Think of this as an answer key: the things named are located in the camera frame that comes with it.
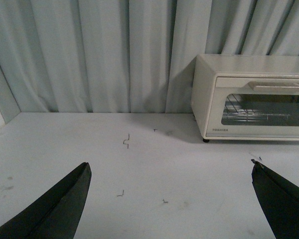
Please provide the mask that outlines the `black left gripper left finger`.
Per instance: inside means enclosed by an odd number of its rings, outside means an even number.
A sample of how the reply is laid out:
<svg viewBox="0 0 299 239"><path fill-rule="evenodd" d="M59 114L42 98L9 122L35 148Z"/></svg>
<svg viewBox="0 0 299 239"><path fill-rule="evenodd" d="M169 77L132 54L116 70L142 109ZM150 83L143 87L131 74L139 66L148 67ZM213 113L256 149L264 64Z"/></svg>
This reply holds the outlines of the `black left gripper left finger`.
<svg viewBox="0 0 299 239"><path fill-rule="evenodd" d="M92 172L83 162L22 212L0 227L0 239L72 239L76 234Z"/></svg>

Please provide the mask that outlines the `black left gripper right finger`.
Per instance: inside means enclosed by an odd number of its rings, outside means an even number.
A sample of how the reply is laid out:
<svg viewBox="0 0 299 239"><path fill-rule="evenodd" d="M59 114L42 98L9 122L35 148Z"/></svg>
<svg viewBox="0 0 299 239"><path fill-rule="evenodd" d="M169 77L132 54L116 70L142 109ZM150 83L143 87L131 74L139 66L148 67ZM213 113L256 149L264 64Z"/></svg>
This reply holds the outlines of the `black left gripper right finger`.
<svg viewBox="0 0 299 239"><path fill-rule="evenodd" d="M252 159L252 185L277 239L299 239L299 187Z"/></svg>

